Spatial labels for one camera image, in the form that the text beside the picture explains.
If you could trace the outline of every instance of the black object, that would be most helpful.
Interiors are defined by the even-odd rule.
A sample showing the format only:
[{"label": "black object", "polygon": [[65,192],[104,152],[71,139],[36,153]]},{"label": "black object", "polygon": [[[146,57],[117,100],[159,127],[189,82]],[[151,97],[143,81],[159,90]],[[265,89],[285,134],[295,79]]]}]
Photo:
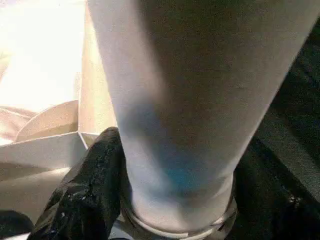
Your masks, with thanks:
[{"label": "black object", "polygon": [[28,240],[107,240],[120,214],[123,160],[118,129],[110,127],[64,177]]},{"label": "black object", "polygon": [[0,211],[0,239],[29,233],[33,227],[32,221],[20,212]]}]

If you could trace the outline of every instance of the white tube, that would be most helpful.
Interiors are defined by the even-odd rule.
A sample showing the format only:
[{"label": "white tube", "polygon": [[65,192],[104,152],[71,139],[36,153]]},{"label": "white tube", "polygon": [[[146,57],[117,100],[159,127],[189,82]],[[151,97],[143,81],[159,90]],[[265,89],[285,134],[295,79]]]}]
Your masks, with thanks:
[{"label": "white tube", "polygon": [[89,2],[126,156],[125,199],[143,223],[184,233],[225,212],[235,167],[319,3]]}]

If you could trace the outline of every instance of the cardboard box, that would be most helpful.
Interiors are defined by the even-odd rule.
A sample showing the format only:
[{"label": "cardboard box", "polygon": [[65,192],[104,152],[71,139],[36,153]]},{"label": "cardboard box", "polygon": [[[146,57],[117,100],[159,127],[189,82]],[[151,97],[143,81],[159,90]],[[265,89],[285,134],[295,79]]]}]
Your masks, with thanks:
[{"label": "cardboard box", "polygon": [[0,209],[24,213],[33,222],[94,139],[106,128],[117,125],[94,27],[88,12],[83,14],[78,99],[35,115],[20,129],[14,143],[0,146]]}]

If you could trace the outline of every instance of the white cylinder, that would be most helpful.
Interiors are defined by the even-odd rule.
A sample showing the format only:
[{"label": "white cylinder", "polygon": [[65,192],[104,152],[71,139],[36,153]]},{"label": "white cylinder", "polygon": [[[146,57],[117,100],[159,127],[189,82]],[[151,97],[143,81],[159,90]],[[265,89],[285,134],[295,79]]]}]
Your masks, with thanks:
[{"label": "white cylinder", "polygon": [[225,212],[235,167],[319,3],[89,2],[138,219],[184,233]]}]

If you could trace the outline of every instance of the black plastic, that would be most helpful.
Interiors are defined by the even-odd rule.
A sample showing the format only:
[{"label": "black plastic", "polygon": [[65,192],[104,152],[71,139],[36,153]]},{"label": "black plastic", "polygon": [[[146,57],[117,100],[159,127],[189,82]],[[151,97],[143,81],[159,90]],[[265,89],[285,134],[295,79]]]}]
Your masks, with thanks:
[{"label": "black plastic", "polygon": [[120,214],[124,153],[116,127],[105,130],[52,194],[28,240],[106,240]]}]

